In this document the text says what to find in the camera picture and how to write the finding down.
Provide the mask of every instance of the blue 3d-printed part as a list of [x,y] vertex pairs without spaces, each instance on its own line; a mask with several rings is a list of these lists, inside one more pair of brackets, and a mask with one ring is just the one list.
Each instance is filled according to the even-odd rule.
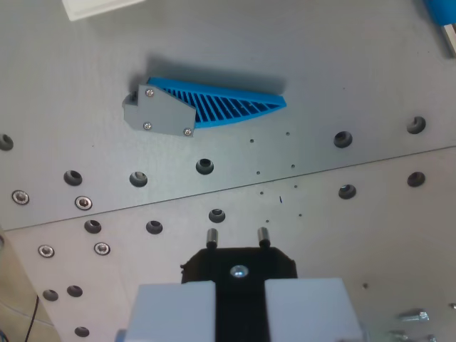
[[195,128],[207,128],[258,118],[286,107],[277,95],[210,87],[151,78],[147,82],[196,109]]
[[440,26],[456,23],[456,0],[425,0],[425,3]]

